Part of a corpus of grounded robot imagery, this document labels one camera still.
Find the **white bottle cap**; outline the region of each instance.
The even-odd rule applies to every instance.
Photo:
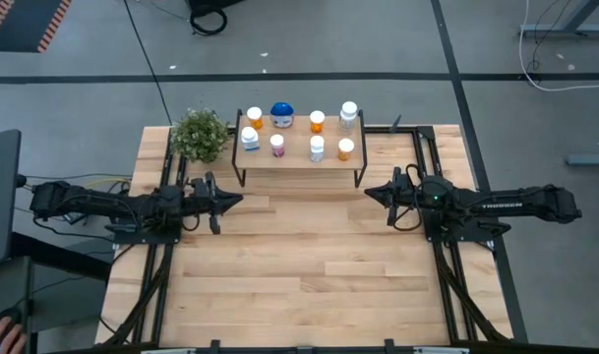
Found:
[[[347,138],[341,139],[340,142],[338,142],[338,148],[343,152],[352,152],[354,150],[354,142]]]
[[[355,117],[357,111],[358,111],[358,106],[356,105],[356,103],[354,103],[352,101],[347,101],[342,104],[342,112],[346,116]]]
[[[244,129],[242,129],[242,139],[246,139],[246,140],[254,140],[258,137],[258,132],[256,132],[255,129],[253,129],[252,127],[244,127]]]
[[[270,145],[273,148],[281,148],[283,146],[283,136],[280,134],[275,134],[270,137]]]
[[[312,138],[310,138],[310,148],[312,149],[322,149],[323,146],[326,144],[326,141],[323,139],[323,137],[320,136],[314,136]]]
[[[326,114],[322,111],[314,111],[310,113],[310,121],[315,124],[321,124],[326,120]]]
[[[262,109],[260,109],[259,107],[249,108],[249,110],[247,111],[247,117],[249,117],[249,119],[262,118]]]

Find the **potted plant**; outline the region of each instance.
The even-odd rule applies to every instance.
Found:
[[[172,149],[192,162],[214,162],[229,140],[227,125],[213,111],[189,108],[188,114],[172,128]]]

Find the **orange and black striped surface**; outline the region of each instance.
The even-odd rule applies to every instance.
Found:
[[[0,0],[0,51],[44,52],[71,0]]]

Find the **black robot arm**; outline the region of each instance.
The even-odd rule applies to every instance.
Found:
[[[395,167],[388,183],[367,189],[365,193],[389,209],[387,224],[391,226],[397,221],[398,207],[434,210],[441,214],[442,222],[460,224],[483,217],[536,216],[559,223],[569,223],[581,217],[574,196],[564,188],[547,185],[476,192],[456,188],[441,176],[424,176],[415,186],[399,167]]]
[[[64,181],[48,182],[32,187],[30,210],[36,218],[79,212],[89,215],[128,218],[135,230],[161,232],[175,225],[180,227],[184,216],[210,215],[210,228],[220,233],[216,219],[242,201],[239,194],[221,191],[215,185],[213,174],[206,174],[206,181],[194,179],[190,186],[194,192],[185,196],[179,186],[162,186],[150,194],[128,197],[73,186]]]

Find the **white cable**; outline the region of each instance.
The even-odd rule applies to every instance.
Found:
[[[519,54],[519,65],[522,67],[522,73],[524,73],[524,75],[526,76],[526,79],[528,79],[528,81],[535,88],[541,89],[542,91],[546,91],[546,92],[558,92],[558,91],[571,90],[571,89],[599,89],[599,85],[570,87],[570,88],[542,88],[541,86],[539,86],[533,82],[531,77],[528,76],[528,73],[526,73],[526,68],[524,68],[524,60],[522,59],[522,38],[524,37],[524,27],[526,27],[526,22],[528,21],[529,6],[530,6],[530,1],[526,0],[526,14],[524,14],[524,23],[522,24],[522,28],[520,29],[520,32],[519,32],[519,47],[517,50],[518,54]]]

